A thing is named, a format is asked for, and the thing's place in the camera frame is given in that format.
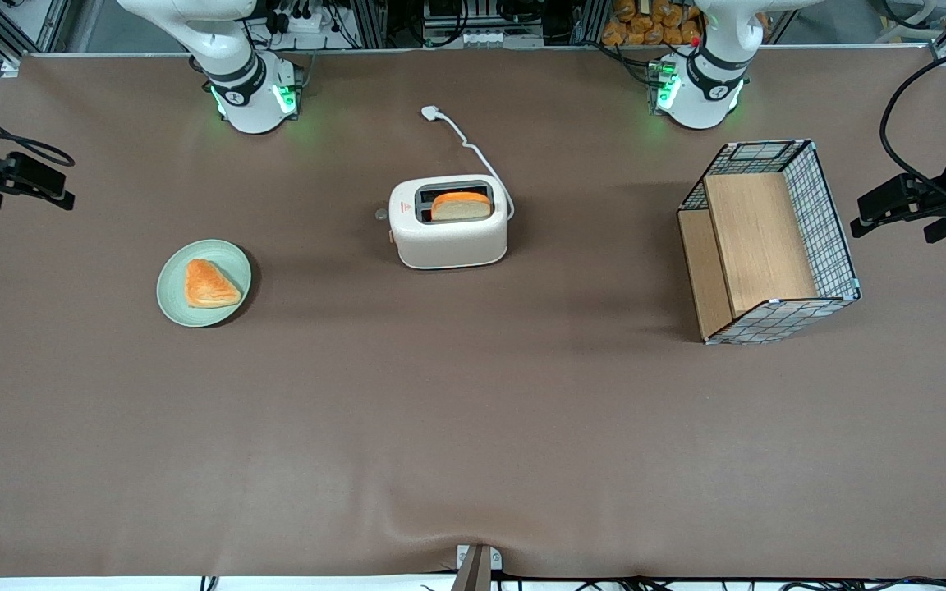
black cable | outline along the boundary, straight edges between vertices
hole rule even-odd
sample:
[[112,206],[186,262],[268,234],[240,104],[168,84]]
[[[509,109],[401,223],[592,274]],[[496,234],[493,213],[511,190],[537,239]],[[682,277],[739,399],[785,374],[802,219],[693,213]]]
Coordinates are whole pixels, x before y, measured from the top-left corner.
[[441,48],[457,41],[462,33],[466,33],[466,26],[470,21],[469,4],[466,4],[466,0],[457,0],[458,11],[455,12],[455,30],[452,30],[451,34],[439,44],[423,37],[416,27],[418,23],[424,23],[425,19],[419,11],[414,10],[414,8],[417,8],[417,4],[421,2],[424,2],[424,0],[408,0],[408,31],[420,46],[423,46],[423,48]]
[[646,78],[639,76],[637,74],[637,71],[634,70],[634,67],[647,67],[649,63],[645,61],[641,61],[641,60],[634,60],[634,59],[631,59],[630,57],[623,56],[619,50],[618,45],[615,48],[615,52],[612,52],[612,50],[609,50],[602,44],[598,44],[598,42],[596,41],[579,41],[578,44],[576,45],[590,45],[591,48],[599,49],[600,52],[604,53],[605,56],[611,57],[613,60],[616,60],[619,63],[621,63],[622,67],[626,68],[627,74],[630,74],[631,78],[633,78],[634,80],[637,80],[638,82],[641,82],[642,84],[645,84],[645,85],[652,84]]
[[908,29],[924,30],[930,28],[930,26],[924,22],[912,24],[905,21],[904,19],[900,18],[900,16],[897,16],[896,12],[893,12],[893,7],[889,5],[889,0],[881,0],[881,2],[882,10],[885,11],[885,15],[888,16],[892,22],[897,23],[900,26],[905,26]]
[[946,190],[934,183],[932,179],[923,175],[922,172],[919,172],[913,168],[912,165],[904,161],[904,158],[898,156],[897,150],[894,150],[893,146],[889,144],[889,135],[886,134],[886,127],[889,127],[889,117],[893,115],[893,108],[894,106],[897,106],[897,100],[900,99],[901,94],[904,94],[904,90],[906,90],[908,86],[912,85],[912,83],[915,83],[917,79],[922,78],[924,75],[928,74],[928,72],[934,70],[934,68],[945,63],[946,56],[940,57],[939,59],[936,59],[931,63],[919,68],[915,74],[909,76],[907,80],[904,80],[903,84],[898,86],[896,93],[893,93],[893,97],[889,99],[889,104],[885,105],[885,111],[882,112],[882,122],[879,124],[878,132],[879,138],[882,139],[882,149],[885,150],[885,153],[888,154],[889,157],[892,158],[898,166],[900,166],[900,168],[903,168],[904,171],[909,172],[910,175],[914,176],[917,180],[921,181],[927,187],[930,187],[931,190],[938,192],[938,194],[942,195],[946,199]]
[[684,57],[684,59],[688,59],[689,57],[691,57],[691,53],[688,53],[688,55],[684,55],[684,53],[678,52],[677,48],[675,48],[675,46],[673,46],[673,45],[671,45],[671,44],[668,44],[668,42],[665,42],[665,41],[664,41],[664,45],[667,45],[668,48],[669,48],[669,50],[671,50],[671,52],[674,52],[674,53],[676,53],[677,55],[679,55],[679,56],[681,56],[681,57]]
[[30,151],[30,153],[36,154],[36,156],[41,157],[43,160],[53,162],[53,164],[59,164],[61,166],[76,165],[75,159],[71,156],[68,156],[68,153],[65,153],[65,151],[59,147],[40,142],[38,140],[33,140],[31,138],[24,138],[21,137],[21,135],[13,135],[10,131],[5,130],[5,128],[1,125],[0,140],[14,142],[16,145],[19,145],[23,149]]
[[326,0],[324,7],[327,7],[327,12],[331,15],[331,19],[334,19],[335,24],[338,24],[338,33],[342,34],[342,39],[345,39],[346,44],[349,44],[350,48],[360,49],[360,45],[356,43],[356,38],[349,34],[349,29],[345,26],[345,20],[342,19],[342,11],[338,10],[335,1]]
[[634,70],[634,66],[630,63],[630,61],[628,61],[626,57],[622,56],[622,53],[619,52],[618,45],[616,45],[615,53],[618,53],[619,62],[622,63],[622,67],[627,69],[627,74],[630,74],[631,78],[633,78],[634,80],[637,80],[638,82],[641,82],[642,84],[645,84],[645,86],[650,85],[649,79],[641,75],[638,75],[637,71]]
[[259,45],[264,46],[264,48],[267,48],[269,46],[269,42],[266,40],[266,38],[262,36],[259,36],[258,40],[255,41],[255,38],[253,38],[253,34],[250,32],[250,26],[247,25],[247,19],[243,19],[242,22],[243,22],[243,30],[246,31],[247,33],[247,41],[250,42],[250,45],[252,46],[252,48],[256,48],[256,46],[259,46]]

power cord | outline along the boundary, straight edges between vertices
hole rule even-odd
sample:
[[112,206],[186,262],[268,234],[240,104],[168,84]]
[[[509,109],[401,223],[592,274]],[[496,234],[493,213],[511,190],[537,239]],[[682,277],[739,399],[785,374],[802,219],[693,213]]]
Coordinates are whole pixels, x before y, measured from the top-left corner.
[[904,19],[900,18],[900,16],[897,16],[896,12],[893,12],[893,7],[889,5],[889,0],[881,0],[881,2],[882,2],[882,10],[885,11],[885,15],[892,22],[897,23],[900,26],[907,27],[908,29],[915,29],[915,30],[930,29],[930,26],[927,23],[909,23],[905,21]]
[[611,49],[606,48],[602,44],[598,44],[596,41],[579,41],[576,45],[589,45],[591,48],[597,48],[601,53],[604,53],[605,56],[611,57],[613,60],[621,63],[622,67],[626,68],[627,74],[630,74],[631,78],[641,82],[642,84],[645,84],[646,86],[652,85],[652,82],[649,82],[649,80],[647,80],[645,77],[638,75],[637,71],[634,70],[635,67],[647,67],[649,63],[623,56],[618,46],[616,46],[615,52],[612,52]]
[[470,21],[470,8],[469,4],[466,4],[468,0],[455,1],[458,2],[458,11],[455,11],[455,30],[452,30],[451,34],[444,39],[444,41],[440,41],[439,44],[437,44],[437,42],[429,41],[421,36],[420,31],[416,29],[416,24],[425,22],[425,20],[414,8],[417,8],[418,4],[425,2],[425,0],[408,0],[408,33],[411,34],[411,37],[413,37],[420,46],[423,46],[423,48],[442,48],[444,45],[453,44],[459,37],[462,37],[462,33],[466,33],[466,26]]
[[10,131],[5,130],[5,128],[1,125],[0,140],[11,141],[16,145],[21,146],[23,149],[30,151],[30,153],[36,154],[36,156],[41,157],[45,161],[53,162],[53,164],[60,166],[76,165],[75,159],[71,156],[68,156],[68,153],[65,153],[64,150],[58,149],[56,146],[49,145],[48,143],[33,140],[31,138],[21,137],[21,135],[13,135]]
[[309,59],[309,67],[305,68],[305,77],[301,78],[301,83],[297,86],[299,89],[305,89],[309,85],[309,81],[312,80],[312,67],[316,65],[316,55],[319,55],[319,49],[315,49],[312,52],[312,57]]
[[488,162],[488,159],[484,157],[484,153],[481,153],[476,144],[471,144],[469,138],[466,138],[466,134],[462,134],[462,130],[459,130],[458,125],[451,120],[451,117],[443,115],[440,109],[436,108],[435,105],[427,105],[421,108],[421,116],[425,117],[427,121],[436,121],[437,119],[446,121],[448,125],[451,125],[452,130],[455,130],[455,134],[458,134],[458,139],[462,140],[462,147],[468,147],[468,149],[473,150],[474,153],[477,154],[477,158],[480,158],[480,161],[483,162],[484,168],[487,168],[488,172],[491,172],[491,176],[494,176],[495,180],[498,181],[500,185],[503,185],[503,191],[506,191],[506,202],[510,207],[510,213],[506,219],[512,220],[516,210],[513,206],[513,198],[510,197],[510,190],[506,188],[506,183],[503,183],[503,179],[499,178],[498,172],[496,172],[495,168]]
[[[889,157],[892,158],[893,161],[896,162],[898,166],[900,166],[900,168],[903,168],[904,171],[909,172],[910,175],[914,176],[917,180],[921,181],[922,184],[926,185],[927,187],[930,187],[931,190],[938,192],[939,195],[942,195],[946,199],[946,190],[944,190],[943,187],[934,183],[932,179],[923,175],[922,172],[917,171],[917,169],[912,167],[912,165],[908,164],[904,160],[904,158],[901,158],[900,156],[898,156],[897,150],[894,150],[893,146],[889,144],[889,134],[887,134],[887,131],[886,131],[887,127],[889,127],[889,117],[893,115],[893,108],[894,106],[897,106],[897,101],[898,99],[900,99],[901,94],[904,94],[904,90],[906,90],[908,86],[915,83],[917,79],[922,78],[924,75],[928,74],[928,72],[934,70],[936,67],[939,67],[939,65],[942,65],[945,63],[946,63],[946,56],[940,57],[938,60],[934,60],[931,63],[928,63],[924,65],[923,67],[919,68],[919,71],[916,71],[915,74],[909,75],[907,80],[904,80],[903,84],[898,86],[896,93],[893,93],[893,97],[889,99],[889,104],[885,105],[885,111],[882,112],[882,121],[879,124],[878,132],[879,132],[879,138],[882,139],[882,149],[885,150],[885,153],[888,154]],[[881,589],[868,589],[867,591],[881,591]]]
[[348,27],[345,26],[345,20],[342,19],[342,11],[338,10],[338,5],[335,3],[335,0],[325,0],[324,7],[327,7],[327,12],[330,12],[331,19],[338,27],[338,33],[342,34],[342,38],[345,39],[346,44],[349,44],[350,48],[360,49],[360,44],[356,43],[356,38],[349,33]]

wooden board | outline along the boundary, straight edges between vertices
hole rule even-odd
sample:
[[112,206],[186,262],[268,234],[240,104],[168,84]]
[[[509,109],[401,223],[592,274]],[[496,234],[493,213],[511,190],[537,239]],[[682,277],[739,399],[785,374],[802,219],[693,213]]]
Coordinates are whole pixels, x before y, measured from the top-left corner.
[[706,340],[732,322],[718,240],[706,209],[682,210],[677,213],[677,221],[684,243],[684,258],[688,262],[691,295],[696,301],[699,334]]
[[733,317],[773,298],[815,298],[783,175],[713,175],[703,183]]

brown table surface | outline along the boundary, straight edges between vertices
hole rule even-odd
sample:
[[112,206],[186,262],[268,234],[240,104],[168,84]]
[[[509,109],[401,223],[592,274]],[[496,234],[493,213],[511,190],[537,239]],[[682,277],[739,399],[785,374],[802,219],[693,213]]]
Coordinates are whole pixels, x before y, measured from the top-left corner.
[[[516,575],[946,576],[946,241],[853,241],[862,302],[707,347],[673,214],[724,142],[808,137],[855,217],[928,59],[766,50],[685,131],[590,50],[323,56],[264,137],[183,59],[26,59],[0,123],[71,151],[79,201],[0,212],[0,575],[417,572],[481,541]],[[513,192],[497,265],[413,272],[374,220],[481,172],[431,103]],[[893,142],[942,168],[946,68]],[[205,238],[260,280],[185,329],[155,278]]]

plate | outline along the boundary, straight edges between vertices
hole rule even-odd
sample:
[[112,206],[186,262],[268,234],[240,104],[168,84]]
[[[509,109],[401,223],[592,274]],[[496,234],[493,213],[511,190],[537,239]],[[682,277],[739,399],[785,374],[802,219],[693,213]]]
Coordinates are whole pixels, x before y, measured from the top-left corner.
[[[240,303],[222,308],[192,308],[185,300],[185,268],[192,259],[207,259],[240,291]],[[166,318],[181,326],[218,324],[243,305],[250,291],[250,261],[243,250],[225,240],[200,240],[174,252],[155,284],[155,299]]]

